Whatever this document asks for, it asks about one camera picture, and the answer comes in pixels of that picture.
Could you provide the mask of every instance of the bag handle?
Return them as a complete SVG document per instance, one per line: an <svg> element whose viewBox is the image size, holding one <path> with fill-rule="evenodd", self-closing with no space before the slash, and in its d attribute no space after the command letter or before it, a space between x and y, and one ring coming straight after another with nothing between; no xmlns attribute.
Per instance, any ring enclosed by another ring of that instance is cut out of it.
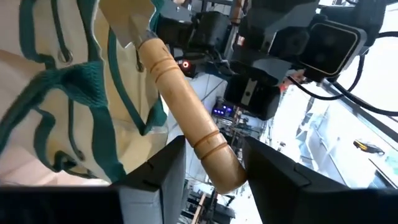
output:
<svg viewBox="0 0 398 224"><path fill-rule="evenodd" d="M130 100L129 95L127 94L126 89L124 88L123 81L121 79L119 66L118 66L118 56L116 51L116 35L109 28L108 32L108 63L109 69L111 71L111 76L113 83L116 87L116 90L119 93L120 98L124 106L127 109L131 119L133 120L134 124L136 124L137 129L139 130L140 135L146 135L153 126L163 126L163 124L167 120L167 114L164 113L162 100L160 99L160 95L158 100L152 106L149 111L147 123L143 122L141 119L140 114L138 113L134 103Z"/></svg>

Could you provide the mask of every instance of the electronic equipment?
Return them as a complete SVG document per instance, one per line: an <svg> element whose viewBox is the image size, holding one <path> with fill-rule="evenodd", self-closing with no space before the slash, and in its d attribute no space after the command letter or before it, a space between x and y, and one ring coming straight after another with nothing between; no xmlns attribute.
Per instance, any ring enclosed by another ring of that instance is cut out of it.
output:
<svg viewBox="0 0 398 224"><path fill-rule="evenodd" d="M166 1L169 6L160 11L156 33L170 48L182 49L179 59L207 64L205 72L226 79L226 100L269 119L276 110L267 107L279 98L273 88L288 70L305 69L307 82L335 82L378 38L387 5L386 0L358 1L355 6L318 3L252 0L240 22L232 23L220 12L194 13ZM249 97L247 88L258 92ZM271 96L256 97L261 91Z"/></svg>
<svg viewBox="0 0 398 224"><path fill-rule="evenodd" d="M252 137L243 161L263 223L396 222L396 189L349 189Z"/></svg>
<svg viewBox="0 0 398 224"><path fill-rule="evenodd" d="M2 187L0 220L175 224L185 203L185 150L185 138L178 136L110 187ZM243 161L263 223L397 221L396 189L349 189L251 137L244 139ZM216 203L206 206L202 219L215 214L211 205Z"/></svg>

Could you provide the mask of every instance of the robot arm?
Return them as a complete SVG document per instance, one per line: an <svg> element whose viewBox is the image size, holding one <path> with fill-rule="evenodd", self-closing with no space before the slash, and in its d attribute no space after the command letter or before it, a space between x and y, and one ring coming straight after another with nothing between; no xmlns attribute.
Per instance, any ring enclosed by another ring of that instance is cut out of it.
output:
<svg viewBox="0 0 398 224"><path fill-rule="evenodd" d="M227 80L224 98L267 120L275 115L278 86L288 70L305 70L310 81L335 81L373 45L386 10L386 0L359 1L350 7L322 6L316 14L318 3L253 0L235 24L215 11L179 8L176 13L169 2L156 33L182 50L176 60L186 75L206 72ZM184 62L191 66L184 68Z"/></svg>

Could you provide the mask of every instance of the wire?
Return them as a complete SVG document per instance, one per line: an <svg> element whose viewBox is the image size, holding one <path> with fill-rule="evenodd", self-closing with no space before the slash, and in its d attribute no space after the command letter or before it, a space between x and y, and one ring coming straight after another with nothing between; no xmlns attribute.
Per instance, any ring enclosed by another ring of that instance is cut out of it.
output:
<svg viewBox="0 0 398 224"><path fill-rule="evenodd" d="M333 86L336 87L338 91L340 91L342 94L345 95L349 100L352 102L356 103L358 106L363 107L364 109L367 109L369 111L372 111L377 114L381 115L386 115L386 116L398 116L398 111L387 111L387 110L382 110L379 108L376 108L369 103L363 101L359 97L355 96L354 94L350 93L346 89L344 89L339 83L332 83Z"/></svg>
<svg viewBox="0 0 398 224"><path fill-rule="evenodd" d="M381 32L377 38L383 38L383 37L398 37L398 32L397 31L389 31L389 32ZM369 103L363 101L361 98L355 96L354 94L350 93L349 91L345 90L339 83L332 83L333 86L336 87L337 90L339 90L342 94L345 95L349 100L352 102L356 103L358 106L367 109L369 111L372 111L373 113L381 114L381 115L386 115L386 116L398 116L398 111L387 111L387 110L382 110L377 107L374 107L370 105Z"/></svg>
<svg viewBox="0 0 398 224"><path fill-rule="evenodd" d="M363 66L365 64L365 55L360 55L359 56L359 63L358 63L358 70L356 72L356 76L354 79L353 84L348 88L348 90L346 91L352 91L356 85L358 84L359 80L362 77L362 71L363 71ZM307 90L304 86L302 86L301 84L299 84L296 80L294 80L292 77L287 77L292 83L294 83L294 85L296 85L299 89L301 89L302 91L304 91L306 94L319 99L319 100L327 100L327 101L331 101L331 100L338 100L342 97L344 97L344 94L339 94L336 96L320 96L317 95L315 93L312 93L311 91Z"/></svg>
<svg viewBox="0 0 398 224"><path fill-rule="evenodd" d="M352 1L352 0L346 0L346 2L350 3L350 4L356 4L356 2Z"/></svg>
<svg viewBox="0 0 398 224"><path fill-rule="evenodd" d="M387 31L387 32L381 32L377 38L383 38L383 37L398 37L398 31Z"/></svg>

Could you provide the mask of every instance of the teal bag strap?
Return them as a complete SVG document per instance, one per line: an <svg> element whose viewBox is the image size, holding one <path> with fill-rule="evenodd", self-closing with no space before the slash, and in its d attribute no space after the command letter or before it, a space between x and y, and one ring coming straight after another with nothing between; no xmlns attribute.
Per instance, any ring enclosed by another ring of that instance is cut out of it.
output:
<svg viewBox="0 0 398 224"><path fill-rule="evenodd" d="M77 0L77 4L86 33L88 47L87 59L88 61L98 61L103 64L102 58L100 57L100 48L93 37L93 30L91 26L96 0ZM101 81L98 84L103 91L104 97L106 97L103 71L103 68L101 68L100 71L98 70L97 75L100 77ZM126 176L126 171L118 159L116 134L108 107L107 105L100 107L90 107L90 112L93 116L94 122L91 143L94 159L96 163L104 170L111 182L118 181L120 178Z"/></svg>
<svg viewBox="0 0 398 224"><path fill-rule="evenodd" d="M83 21L86 38L89 48L89 62L80 65L74 65L68 68L56 69L55 60L52 56L38 54L35 50L34 24L33 24L33 6L35 0L22 0L20 4L20 45L22 53L26 58L38 63L44 63L47 70L36 75L15 102L7 110L0 121L0 153L4 150L11 131L19 124L31 109L35 109L42 115L42 120L35 130L34 147L40 161L52 169L59 172L66 169L66 172L72 173L71 166L64 166L63 159L56 158L55 164L49 164L45 148L47 139L52 128L55 125L55 118L47 111L40 110L38 106L44 101L46 94L52 88L63 90L69 97L69 112L73 112L74 101L86 105L90 108L93 115L93 156L97 164L104 170L108 178L114 182L126 175L123 165L118 161L116 152L116 137L110 113L107 108L108 102L104 90L103 80L103 62L98 54L98 46L92 37L91 20L95 10L95 0L77 0ZM57 16L56 1L52 0L53 16ZM59 42L64 42L60 28L59 18L55 19L55 26ZM60 43L60 48L66 48L64 43ZM73 130L73 113L69 113L69 133ZM71 145L76 150L73 134L69 134ZM72 158L66 157L70 164Z"/></svg>
<svg viewBox="0 0 398 224"><path fill-rule="evenodd" d="M140 114L138 113L133 102L130 100L130 97L127 94L126 89L124 88L118 67L116 44L117 44L116 35L112 31L112 29L109 28L108 63L109 63L109 69L111 71L112 80L116 87L116 90L119 93L120 98L122 99L124 106L127 109L127 112L129 113L134 124L136 124L139 133L143 136L147 134L152 129L153 126L163 126L163 124L167 120L167 115L164 113L162 100L160 99L159 96L158 100L155 102L155 104L152 106L152 108L149 111L147 123L143 122Z"/></svg>

